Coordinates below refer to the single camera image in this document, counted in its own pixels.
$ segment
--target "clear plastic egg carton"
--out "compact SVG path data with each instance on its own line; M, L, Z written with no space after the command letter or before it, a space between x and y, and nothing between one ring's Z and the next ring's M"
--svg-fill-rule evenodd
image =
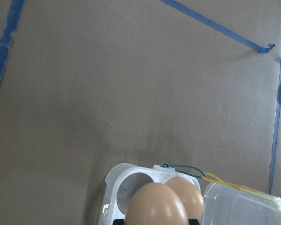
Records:
M180 177L199 191L198 180L174 168L155 165L153 169L128 163L113 167L105 178L106 189L97 225L112 225L124 219L130 200L147 183L166 183ZM281 198L268 201L223 184L211 183L205 193L205 211L201 225L281 225Z
M145 184L151 182L165 184L175 177L186 179L201 191L196 178L176 172L174 168L155 165L150 169L129 163L116 165L105 178L106 188L97 225L112 225L115 219L124 219L130 200Z

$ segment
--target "blue rubber band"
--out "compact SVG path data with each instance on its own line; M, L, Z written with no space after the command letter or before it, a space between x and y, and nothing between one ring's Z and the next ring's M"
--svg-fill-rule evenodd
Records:
M169 167L184 167L184 168L191 168L191 169L195 169L197 171L199 171L204 177L205 177L205 173L203 170L197 168L197 167L194 167L194 166L191 166L191 165L170 165L170 164L163 164L161 167L164 167L164 168L169 168ZM191 177L195 177L195 178L202 178L202 176L198 176L198 175L195 175L195 174L192 174L192 173L189 173L189 172L184 172L184 171L181 171L181 170L176 170L176 172L179 172L179 173L184 173L186 175L189 175Z
M18 27L24 3L25 0L13 0L9 8L3 34L0 39L0 84L10 52L10 44L12 41L11 34L16 31Z
M228 28L208 19L207 17L197 13L196 11L186 7L185 5L182 5L181 3L175 1L175 0L160 0L163 3L179 10L180 12L191 16L192 18L206 24L207 26L223 33L224 35L227 35L228 37L248 46L249 48L259 52L259 53L268 53L270 50L272 50L275 47L275 44L268 44L268 48L266 47L261 47L255 43L253 43L252 41L240 36L239 34L236 34L235 32L229 30Z

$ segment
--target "brown egg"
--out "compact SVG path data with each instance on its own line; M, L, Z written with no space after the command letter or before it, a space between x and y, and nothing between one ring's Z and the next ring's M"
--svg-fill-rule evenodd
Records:
M204 212L204 200L201 192L183 178L173 178L166 182L179 196L189 219L200 219Z
M125 225L188 225L183 203L168 186L148 183L133 196Z

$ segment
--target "carton lid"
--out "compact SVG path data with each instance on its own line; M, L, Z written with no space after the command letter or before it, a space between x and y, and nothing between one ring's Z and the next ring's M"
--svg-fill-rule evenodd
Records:
M281 225L281 198L268 201L223 184L204 194L202 225Z

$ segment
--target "cardboard surface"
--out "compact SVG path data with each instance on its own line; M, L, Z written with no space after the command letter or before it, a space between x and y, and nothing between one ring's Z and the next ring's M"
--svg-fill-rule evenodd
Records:
M258 54L159 0L26 2L0 91L0 224L93 224L121 162L268 191L281 1L182 3L276 47Z

